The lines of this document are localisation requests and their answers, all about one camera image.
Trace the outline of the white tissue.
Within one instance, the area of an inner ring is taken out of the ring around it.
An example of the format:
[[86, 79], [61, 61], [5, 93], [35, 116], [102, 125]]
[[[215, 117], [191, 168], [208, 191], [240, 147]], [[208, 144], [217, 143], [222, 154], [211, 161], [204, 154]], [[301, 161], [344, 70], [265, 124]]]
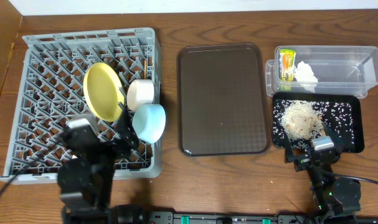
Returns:
[[301, 87], [307, 91], [315, 93], [318, 79], [315, 77], [310, 65], [301, 61], [295, 70], [295, 78], [296, 81], [300, 83]]

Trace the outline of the light blue bowl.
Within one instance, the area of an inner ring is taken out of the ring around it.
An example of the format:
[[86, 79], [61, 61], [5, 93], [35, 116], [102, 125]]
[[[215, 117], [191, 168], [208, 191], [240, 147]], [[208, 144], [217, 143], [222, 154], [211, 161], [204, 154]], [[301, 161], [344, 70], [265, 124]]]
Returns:
[[157, 142], [165, 129], [166, 113], [159, 104], [141, 105], [133, 116], [132, 126], [137, 137], [146, 143]]

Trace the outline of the wooden chopstick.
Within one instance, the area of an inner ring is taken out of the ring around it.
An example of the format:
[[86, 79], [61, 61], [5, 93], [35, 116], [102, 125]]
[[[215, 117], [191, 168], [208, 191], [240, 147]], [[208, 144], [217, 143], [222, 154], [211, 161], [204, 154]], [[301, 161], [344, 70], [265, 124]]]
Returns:
[[147, 76], [148, 76], [148, 61], [146, 59], [144, 59], [144, 75], [143, 75], [143, 79], [147, 79]]

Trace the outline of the yellow round plate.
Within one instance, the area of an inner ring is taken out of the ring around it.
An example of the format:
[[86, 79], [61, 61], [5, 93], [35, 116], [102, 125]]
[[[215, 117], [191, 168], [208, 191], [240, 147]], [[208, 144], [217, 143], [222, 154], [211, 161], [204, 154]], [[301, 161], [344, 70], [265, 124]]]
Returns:
[[103, 62], [94, 63], [83, 79], [83, 93], [90, 111], [104, 121], [118, 120], [123, 111], [119, 103], [125, 99], [121, 87], [114, 69]]

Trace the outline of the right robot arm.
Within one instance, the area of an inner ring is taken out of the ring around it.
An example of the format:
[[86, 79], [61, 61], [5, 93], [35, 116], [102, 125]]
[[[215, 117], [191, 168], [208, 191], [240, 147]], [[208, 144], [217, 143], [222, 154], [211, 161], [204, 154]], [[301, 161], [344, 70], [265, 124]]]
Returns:
[[331, 165], [341, 158], [343, 144], [329, 136], [314, 139], [311, 147], [296, 155], [289, 139], [285, 139], [285, 162], [294, 163], [295, 171], [306, 171], [311, 182], [313, 200], [323, 217], [353, 215], [361, 210], [359, 182], [338, 177]]

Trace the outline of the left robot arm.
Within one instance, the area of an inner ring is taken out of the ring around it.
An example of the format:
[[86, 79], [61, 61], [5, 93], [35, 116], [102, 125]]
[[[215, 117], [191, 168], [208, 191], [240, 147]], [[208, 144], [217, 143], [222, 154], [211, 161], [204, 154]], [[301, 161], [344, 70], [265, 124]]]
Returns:
[[66, 123], [60, 142], [76, 157], [61, 166], [57, 183], [60, 198], [74, 212], [104, 211], [110, 204], [115, 161], [128, 159], [139, 140], [129, 112], [123, 111], [116, 126], [118, 137], [108, 141], [98, 138], [94, 116], [81, 114]]

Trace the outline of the rice food waste pile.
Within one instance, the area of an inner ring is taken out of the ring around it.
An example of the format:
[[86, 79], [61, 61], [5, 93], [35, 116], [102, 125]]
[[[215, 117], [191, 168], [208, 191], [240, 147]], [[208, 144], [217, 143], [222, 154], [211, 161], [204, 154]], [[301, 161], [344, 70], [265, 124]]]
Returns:
[[324, 137], [321, 113], [308, 101], [292, 101], [284, 110], [280, 124], [292, 141]]

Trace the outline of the yellow green snack wrapper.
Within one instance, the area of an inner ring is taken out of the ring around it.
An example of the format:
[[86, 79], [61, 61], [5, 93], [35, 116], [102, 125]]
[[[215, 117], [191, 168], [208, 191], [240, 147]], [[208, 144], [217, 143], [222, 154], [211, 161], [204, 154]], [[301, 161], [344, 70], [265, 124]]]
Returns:
[[295, 73], [295, 57], [296, 51], [292, 49], [280, 49], [280, 67], [281, 80], [284, 82], [292, 82]]

